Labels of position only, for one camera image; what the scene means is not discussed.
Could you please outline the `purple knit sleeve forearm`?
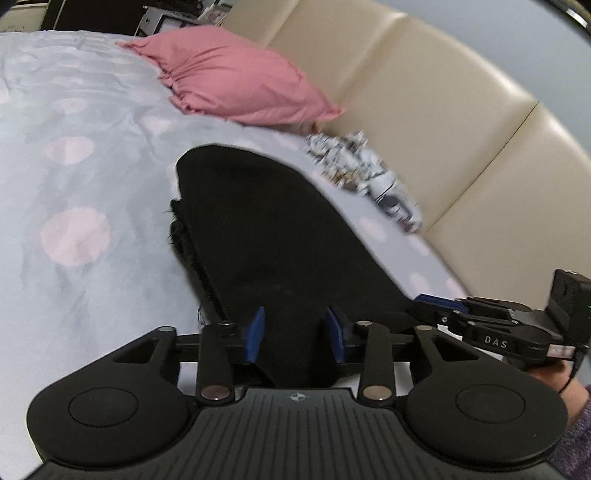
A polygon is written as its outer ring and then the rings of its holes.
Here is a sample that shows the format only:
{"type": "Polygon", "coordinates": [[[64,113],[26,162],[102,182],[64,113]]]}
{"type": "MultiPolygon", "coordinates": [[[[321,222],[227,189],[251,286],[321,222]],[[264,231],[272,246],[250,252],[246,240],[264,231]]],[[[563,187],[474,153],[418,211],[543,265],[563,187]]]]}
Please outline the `purple knit sleeve forearm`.
{"type": "Polygon", "coordinates": [[[590,401],[567,429],[550,463],[565,478],[590,480],[591,472],[590,401]]]}

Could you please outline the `person's right hand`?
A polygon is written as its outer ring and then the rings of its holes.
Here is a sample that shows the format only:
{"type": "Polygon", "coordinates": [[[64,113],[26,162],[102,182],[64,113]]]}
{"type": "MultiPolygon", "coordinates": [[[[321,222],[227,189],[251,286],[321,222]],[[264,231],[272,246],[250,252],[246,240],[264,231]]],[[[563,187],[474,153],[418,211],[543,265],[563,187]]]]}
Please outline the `person's right hand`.
{"type": "Polygon", "coordinates": [[[529,375],[559,393],[567,408],[569,426],[582,415],[590,399],[587,388],[571,377],[571,372],[571,366],[563,360],[527,371],[529,375]]]}

